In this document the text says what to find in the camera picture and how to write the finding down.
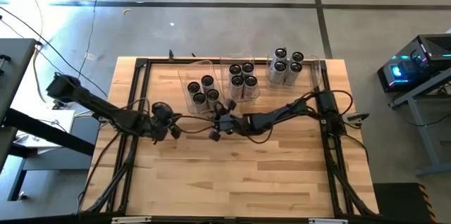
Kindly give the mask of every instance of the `clear container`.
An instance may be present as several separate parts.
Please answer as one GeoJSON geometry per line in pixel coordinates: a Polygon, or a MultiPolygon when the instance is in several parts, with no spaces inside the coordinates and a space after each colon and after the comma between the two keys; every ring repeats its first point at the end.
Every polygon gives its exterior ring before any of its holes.
{"type": "Polygon", "coordinates": [[[235,85],[231,84],[231,79],[234,77],[233,74],[230,74],[230,67],[238,65],[241,70],[243,68],[243,64],[250,63],[252,64],[253,71],[250,73],[241,72],[240,76],[243,80],[246,80],[248,76],[253,76],[255,79],[257,78],[257,68],[255,66],[255,60],[253,55],[248,52],[242,52],[237,54],[227,54],[225,56],[220,57],[221,64],[221,85],[223,90],[223,96],[226,99],[232,99],[237,104],[245,104],[252,105],[255,104],[257,97],[260,95],[259,83],[255,84],[253,87],[248,87],[246,84],[243,84],[243,89],[240,91],[237,89],[235,85]]]}
{"type": "Polygon", "coordinates": [[[296,93],[307,93],[313,91],[315,87],[321,84],[321,63],[316,56],[305,56],[304,60],[300,62],[302,69],[296,80],[291,83],[287,83],[285,79],[287,78],[289,72],[290,64],[293,62],[290,58],[285,60],[285,65],[287,68],[283,72],[281,80],[277,80],[277,77],[272,75],[271,62],[273,60],[273,54],[268,54],[266,60],[266,88],[270,91],[279,92],[296,92],[296,93]]]}
{"type": "Polygon", "coordinates": [[[178,77],[180,78],[180,82],[182,83],[182,89],[183,94],[185,95],[187,109],[191,114],[201,114],[213,111],[213,102],[209,102],[209,100],[205,101],[207,103],[206,107],[203,106],[203,104],[198,105],[193,102],[193,96],[195,95],[195,93],[191,93],[188,90],[188,85],[190,85],[190,83],[192,82],[199,84],[198,93],[207,94],[206,92],[210,89],[217,90],[219,93],[217,101],[221,103],[224,102],[221,85],[219,84],[218,78],[216,77],[214,66],[211,61],[204,60],[188,64],[183,69],[180,69],[178,71],[178,77]],[[213,84],[210,87],[202,86],[202,78],[206,75],[210,75],[213,78],[213,84]]]}

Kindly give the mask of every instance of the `gray floor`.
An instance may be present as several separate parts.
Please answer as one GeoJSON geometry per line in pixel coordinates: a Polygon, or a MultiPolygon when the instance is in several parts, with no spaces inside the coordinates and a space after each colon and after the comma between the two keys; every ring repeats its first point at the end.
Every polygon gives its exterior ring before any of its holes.
{"type": "MultiPolygon", "coordinates": [[[[39,29],[39,14],[32,0],[6,0],[4,5],[39,29]]],[[[92,19],[89,7],[46,6],[44,36],[79,68],[87,46],[92,19]]],[[[245,2],[312,4],[314,0],[105,0],[155,2],[245,2]]],[[[451,5],[451,0],[322,0],[324,4],[371,5],[451,5]]],[[[176,56],[195,53],[198,56],[220,56],[251,51],[266,57],[275,47],[299,49],[306,55],[325,57],[319,22],[315,9],[306,8],[125,8],[99,7],[94,34],[83,73],[107,90],[118,56],[167,56],[172,49],[176,56]]],[[[358,111],[371,116],[362,130],[369,150],[373,182],[420,182],[428,189],[435,214],[440,222],[451,223],[451,173],[416,177],[417,168],[428,165],[416,128],[404,122],[409,113],[391,111],[390,96],[384,94],[376,70],[408,41],[418,34],[441,33],[451,28],[451,11],[389,11],[389,10],[325,10],[328,37],[333,58],[345,59],[358,111]]],[[[31,37],[19,23],[4,17],[17,31],[31,37]]],[[[0,25],[1,37],[14,37],[0,25]]],[[[50,50],[44,52],[65,72],[70,68],[50,50]]],[[[46,86],[53,69],[38,58],[38,73],[46,86]]],[[[98,90],[86,83],[95,94],[98,90]]],[[[449,112],[449,104],[424,104],[429,120],[449,112]],[[433,107],[439,111],[431,112],[433,107]]],[[[449,121],[430,128],[443,134],[449,121]]],[[[45,216],[74,212],[76,195],[85,181],[85,171],[33,172],[27,175],[23,190],[30,201],[8,202],[14,167],[18,161],[8,160],[0,179],[0,218],[7,213],[17,216],[45,216]]]]}

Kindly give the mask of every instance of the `wooden table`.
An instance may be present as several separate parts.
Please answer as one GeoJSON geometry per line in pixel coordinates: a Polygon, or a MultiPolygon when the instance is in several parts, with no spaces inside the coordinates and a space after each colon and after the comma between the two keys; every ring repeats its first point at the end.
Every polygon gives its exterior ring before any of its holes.
{"type": "MultiPolygon", "coordinates": [[[[135,59],[118,58],[109,92],[109,101],[117,106],[127,104],[135,59]]],[[[345,62],[335,59],[326,63],[330,88],[350,92],[345,62]]],[[[175,112],[189,114],[178,78],[180,67],[183,65],[153,65],[147,96],[151,104],[164,101],[175,112]]],[[[255,105],[242,111],[267,112],[299,98],[299,93],[265,89],[264,66],[256,68],[261,96],[255,105]]],[[[346,95],[337,93],[335,98],[341,111],[349,105],[346,95]]],[[[208,126],[191,118],[183,118],[178,124],[185,130],[208,126]]],[[[348,128],[348,134],[362,140],[358,130],[348,128]]],[[[114,135],[109,125],[101,130],[92,165],[114,135]]],[[[342,137],[342,148],[350,184],[366,205],[378,212],[364,150],[346,137],[342,137]]],[[[84,209],[110,181],[117,150],[118,141],[101,160],[87,190],[84,209]]],[[[342,193],[339,197],[345,209],[342,193]]],[[[239,135],[223,135],[214,142],[208,132],[182,134],[177,140],[168,136],[157,145],[140,138],[127,215],[333,217],[319,122],[298,117],[278,124],[265,144],[254,144],[239,135]]]]}

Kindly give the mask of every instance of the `cylindrical canister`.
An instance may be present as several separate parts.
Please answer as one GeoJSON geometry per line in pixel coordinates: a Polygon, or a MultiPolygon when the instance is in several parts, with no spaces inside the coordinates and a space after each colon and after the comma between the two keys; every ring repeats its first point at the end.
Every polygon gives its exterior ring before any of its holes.
{"type": "Polygon", "coordinates": [[[284,62],[274,63],[274,67],[270,70],[269,80],[274,83],[281,83],[287,66],[284,62]]]}
{"type": "Polygon", "coordinates": [[[206,93],[206,101],[209,104],[209,108],[213,108],[214,104],[219,100],[219,92],[216,89],[210,89],[206,93]]]}
{"type": "Polygon", "coordinates": [[[254,76],[247,76],[245,80],[245,89],[243,90],[243,97],[250,99],[255,97],[257,90],[257,79],[254,76]]]}
{"type": "Polygon", "coordinates": [[[192,103],[196,107],[198,112],[206,111],[209,109],[208,104],[206,102],[205,94],[197,93],[192,98],[192,103]]]}
{"type": "Polygon", "coordinates": [[[245,81],[241,76],[233,76],[230,80],[230,96],[232,98],[240,98],[242,96],[242,89],[245,86],[245,81]]]}
{"type": "Polygon", "coordinates": [[[201,81],[202,83],[202,89],[204,90],[204,93],[206,94],[210,89],[214,89],[214,80],[213,77],[210,75],[205,75],[202,77],[201,81]]]}
{"type": "Polygon", "coordinates": [[[188,84],[188,92],[190,93],[191,98],[200,91],[200,85],[197,82],[190,82],[188,84]]]}
{"type": "Polygon", "coordinates": [[[287,50],[279,48],[274,51],[273,60],[271,61],[271,69],[277,62],[285,62],[287,59],[287,50]]]}
{"type": "Polygon", "coordinates": [[[304,54],[295,51],[293,54],[291,54],[291,62],[302,62],[304,60],[304,54]]]}
{"type": "Polygon", "coordinates": [[[301,74],[302,65],[298,62],[293,62],[285,72],[285,81],[287,85],[293,85],[297,79],[297,76],[301,74]]]}
{"type": "Polygon", "coordinates": [[[242,64],[242,76],[246,78],[246,76],[252,76],[254,74],[254,65],[252,63],[246,62],[242,64]]]}
{"type": "Polygon", "coordinates": [[[232,78],[234,76],[237,76],[237,75],[241,75],[241,66],[236,65],[236,64],[231,65],[228,68],[228,78],[229,78],[229,80],[232,80],[232,78]]]}

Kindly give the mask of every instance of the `yellow and black hazard stripe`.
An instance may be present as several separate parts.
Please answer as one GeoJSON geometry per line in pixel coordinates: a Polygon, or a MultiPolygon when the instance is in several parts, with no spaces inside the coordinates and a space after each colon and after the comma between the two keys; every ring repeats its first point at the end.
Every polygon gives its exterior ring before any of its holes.
{"type": "Polygon", "coordinates": [[[429,212],[429,216],[431,217],[431,221],[433,223],[437,223],[437,218],[435,217],[435,214],[433,212],[431,201],[429,200],[429,196],[428,196],[428,192],[426,191],[426,188],[424,187],[424,185],[418,184],[418,186],[420,187],[421,193],[423,193],[423,198],[424,198],[424,201],[426,202],[426,206],[428,208],[428,212],[429,212]]]}

